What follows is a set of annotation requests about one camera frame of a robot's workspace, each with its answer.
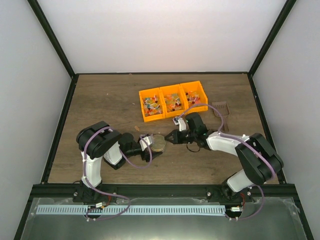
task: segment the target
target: orange bin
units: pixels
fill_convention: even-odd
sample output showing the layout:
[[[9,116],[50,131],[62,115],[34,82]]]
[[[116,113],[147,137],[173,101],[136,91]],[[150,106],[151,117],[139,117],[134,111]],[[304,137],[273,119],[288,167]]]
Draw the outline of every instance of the orange bin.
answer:
[[[170,85],[170,86],[162,86],[162,87],[160,87],[160,94],[161,94],[162,101],[164,102],[163,110],[164,110],[166,118],[173,118],[175,116],[179,116],[185,110],[188,109],[188,102],[187,102],[187,99],[185,98],[184,90],[182,89],[180,84]],[[180,103],[181,103],[181,106],[180,106],[181,110],[175,110],[175,111],[168,110],[165,98],[167,95],[172,95],[172,94],[178,95],[178,97],[180,99]]]
[[[161,97],[161,96],[162,96],[162,93],[161,93],[159,87],[139,91],[143,121],[150,122],[150,121],[166,118],[166,114],[164,111],[164,109],[166,108],[166,104],[163,100],[163,97]],[[146,98],[150,98],[150,99],[156,98],[158,100],[158,104],[160,105],[160,109],[161,109],[162,113],[158,113],[158,114],[151,115],[151,116],[146,116],[145,115],[145,102],[144,102],[144,99],[146,99]]]
[[[189,107],[186,94],[190,92],[196,92],[198,94],[199,101],[202,104],[208,104],[208,98],[206,96],[206,93],[200,81],[185,82],[185,83],[181,83],[180,86],[183,89],[184,99],[187,102],[186,109],[188,109]],[[196,106],[190,109],[186,114],[190,114],[194,112],[204,112],[204,111],[208,111],[208,106]]]

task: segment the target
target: wooden tabletop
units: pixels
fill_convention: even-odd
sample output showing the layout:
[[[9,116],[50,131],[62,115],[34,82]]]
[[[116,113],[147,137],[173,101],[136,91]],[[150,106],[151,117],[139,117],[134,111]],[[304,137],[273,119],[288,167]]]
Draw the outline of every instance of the wooden tabletop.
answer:
[[[176,129],[171,118],[144,122],[139,91],[200,80],[208,102],[227,101],[230,134],[263,133],[254,96],[246,74],[93,74],[80,75],[49,176],[49,183],[72,183],[83,171],[77,134],[99,121],[105,121],[120,133],[161,134]],[[216,130],[221,121],[211,110],[200,113],[208,129]],[[140,156],[131,157],[137,165],[145,165]],[[125,164],[118,170],[105,162],[101,176],[109,184],[221,184],[241,170],[236,156],[201,149],[197,153],[186,145],[167,143],[165,152],[147,169]]]

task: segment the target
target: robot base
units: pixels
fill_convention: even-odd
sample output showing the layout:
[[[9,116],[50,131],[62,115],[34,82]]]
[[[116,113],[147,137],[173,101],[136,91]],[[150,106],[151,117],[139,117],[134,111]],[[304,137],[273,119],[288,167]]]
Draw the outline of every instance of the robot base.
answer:
[[[95,188],[101,190],[101,187],[102,182],[100,182]],[[76,188],[76,194],[73,197],[74,203],[99,203],[103,201],[108,201],[108,197],[101,195],[80,181],[79,186]]]

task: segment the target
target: purple cable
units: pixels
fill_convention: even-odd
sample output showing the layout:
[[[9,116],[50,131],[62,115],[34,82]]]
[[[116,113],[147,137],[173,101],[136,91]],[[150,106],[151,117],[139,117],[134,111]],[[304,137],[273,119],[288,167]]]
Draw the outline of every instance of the purple cable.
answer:
[[[238,218],[237,221],[239,221],[239,220],[246,220],[246,219],[250,219],[250,218],[254,217],[254,216],[257,215],[258,213],[260,213],[262,207],[264,206],[264,204],[265,204],[265,195],[264,195],[264,192],[263,192],[262,188],[261,188],[259,185],[255,185],[255,186],[256,186],[256,187],[260,190],[260,192],[261,192],[261,205],[260,205],[259,209],[258,209],[255,213],[251,214],[250,216],[246,216],[246,217],[243,217],[243,218]],[[225,213],[224,215],[225,215],[228,219],[232,219],[232,217],[229,217],[226,213]]]
[[[221,118],[221,125],[219,126],[218,128],[218,133],[220,134],[220,136],[224,137],[224,138],[228,138],[228,139],[233,139],[233,140],[236,140],[236,141],[239,141],[240,143],[244,144],[248,149],[250,149],[256,156],[258,156],[267,166],[268,168],[270,169],[271,173],[272,173],[272,178],[274,178],[276,176],[276,173],[275,173],[275,170],[272,168],[272,166],[270,165],[270,163],[268,163],[268,161],[259,153],[257,152],[252,146],[250,146],[248,143],[246,143],[245,141],[243,141],[242,139],[239,139],[237,137],[234,137],[234,136],[230,136],[228,134],[224,134],[221,132],[221,129],[222,127],[224,126],[224,118],[222,117],[222,114],[213,106],[209,105],[209,104],[206,104],[206,103],[198,103],[198,104],[195,104],[191,107],[189,107],[187,110],[185,110],[180,116],[178,116],[178,118],[181,118],[186,112],[188,112],[190,109],[194,108],[194,107],[198,107],[198,106],[208,106],[209,108],[212,108],[218,115],[219,117]],[[265,195],[264,195],[264,192],[262,190],[262,188],[259,186],[259,185],[256,185],[257,188],[260,190],[261,192],[261,205],[259,207],[259,209],[253,213],[252,215],[250,216],[246,216],[244,218],[238,218],[238,220],[246,220],[246,219],[249,219],[249,218],[252,218],[254,217],[255,215],[257,215],[262,207],[264,206],[264,203],[265,203]]]
[[[97,193],[100,193],[100,194],[106,195],[106,196],[118,197],[118,198],[126,199],[126,200],[128,200],[129,202],[128,202],[128,206],[127,206],[123,211],[121,211],[121,212],[119,212],[119,213],[117,213],[116,215],[113,215],[113,216],[103,217],[103,218],[96,218],[96,221],[107,220],[107,219],[112,219],[112,218],[118,217],[118,216],[120,216],[121,214],[123,214],[124,212],[126,212],[126,211],[129,209],[130,205],[131,205],[131,201],[130,201],[130,199],[129,199],[128,197],[123,196],[123,195],[112,194],[112,193],[100,191],[99,189],[96,189],[96,188],[89,182],[89,180],[88,180],[88,178],[87,178],[87,161],[86,161],[86,160],[87,160],[87,149],[88,149],[88,146],[89,146],[90,142],[91,142],[98,134],[102,133],[102,132],[105,131],[105,130],[109,130],[109,129],[112,130],[112,128],[111,128],[110,126],[106,126],[106,127],[103,127],[103,128],[101,128],[101,129],[99,129],[97,132],[95,132],[95,133],[88,139],[88,141],[87,141],[86,144],[84,145],[83,157],[84,157],[84,160],[85,160],[85,161],[83,161],[83,176],[85,177],[84,179],[85,179],[86,183],[90,186],[90,188],[92,188],[92,189],[93,189],[94,191],[96,191]],[[150,164],[151,164],[151,162],[152,162],[152,151],[151,151],[148,143],[147,143],[141,136],[140,136],[140,139],[146,144],[146,146],[147,146],[147,148],[148,148],[148,150],[149,150],[149,153],[150,153],[150,162],[149,162],[146,166],[137,166],[137,165],[133,164],[132,162],[130,162],[130,161],[128,160],[128,158],[124,155],[124,153],[123,153],[121,150],[120,150],[120,152],[121,152],[121,155],[124,157],[124,159],[125,159],[130,165],[132,165],[133,167],[135,167],[135,168],[137,168],[137,169],[145,169],[145,168],[149,167]],[[89,210],[86,212],[85,216],[86,216],[87,219],[89,219],[88,214],[89,214],[91,211],[93,211],[94,209],[97,209],[97,208],[89,209]]]
[[[270,165],[270,163],[257,151],[255,150],[252,146],[250,146],[248,143],[246,143],[245,141],[243,141],[242,139],[239,139],[235,136],[231,136],[231,135],[228,135],[228,134],[224,134],[221,132],[221,129],[222,127],[224,126],[224,118],[222,117],[221,113],[216,109],[214,108],[213,106],[209,105],[209,104],[206,104],[206,103],[198,103],[198,104],[195,104],[191,107],[189,107],[187,110],[185,110],[183,113],[181,113],[181,115],[178,116],[178,119],[181,118],[186,112],[188,112],[190,109],[194,108],[194,107],[198,107],[198,106],[208,106],[209,108],[212,108],[218,115],[219,117],[221,118],[221,125],[219,126],[218,128],[218,133],[221,137],[224,137],[224,138],[228,138],[228,139],[233,139],[233,140],[236,140],[240,143],[242,143],[243,145],[245,145],[248,149],[250,149],[258,158],[260,158],[264,164],[270,169],[271,171],[271,174],[272,174],[272,177],[271,179],[275,178],[276,177],[276,173],[275,173],[275,170],[273,169],[273,167]]]
[[[118,217],[120,216],[121,214],[125,213],[131,206],[131,201],[130,201],[130,198],[126,197],[126,196],[122,196],[122,195],[118,195],[118,194],[113,194],[113,193],[108,193],[108,192],[104,192],[104,191],[100,191],[99,189],[96,189],[94,186],[92,186],[92,184],[89,182],[88,178],[87,178],[87,174],[86,174],[86,169],[87,169],[87,161],[85,160],[83,162],[83,176],[84,176],[84,179],[86,181],[86,183],[90,186],[90,188],[92,188],[93,190],[95,190],[97,193],[100,193],[102,195],[106,195],[106,196],[111,196],[111,197],[117,197],[117,198],[122,198],[122,199],[126,199],[128,200],[128,206],[122,210],[121,212],[113,215],[113,216],[108,216],[108,217],[103,217],[103,218],[96,218],[96,221],[102,221],[102,220],[107,220],[107,219],[113,219],[115,217]],[[88,214],[90,213],[90,211],[92,210],[88,210],[85,214],[86,216],[86,219],[90,219]]]
[[[122,196],[122,195],[118,195],[118,194],[112,194],[112,193],[108,193],[108,192],[104,192],[104,191],[100,191],[99,189],[96,189],[88,180],[87,178],[87,149],[88,149],[88,146],[90,144],[90,142],[92,141],[92,139],[94,139],[98,134],[102,133],[103,131],[105,130],[109,130],[109,129],[112,129],[110,126],[106,126],[106,127],[103,127],[101,129],[99,129],[97,132],[95,132],[90,138],[89,140],[86,142],[85,146],[84,146],[84,149],[83,149],[83,158],[85,161],[83,161],[83,176],[84,176],[84,179],[86,181],[86,183],[89,185],[90,188],[92,188],[94,191],[96,191],[97,193],[100,193],[102,195],[106,195],[106,196],[111,196],[111,197],[118,197],[118,198],[122,198],[122,199],[126,199],[128,200],[128,206],[121,212],[113,215],[113,216],[109,216],[109,217],[103,217],[103,218],[97,218],[96,221],[101,221],[101,220],[107,220],[107,219],[113,219],[115,217],[118,217],[120,216],[121,214],[123,214],[124,212],[126,212],[130,205],[131,205],[131,201],[128,197],[126,196]],[[90,211],[92,210],[88,210],[85,214],[86,218],[89,220],[89,216],[88,214],[90,213]]]

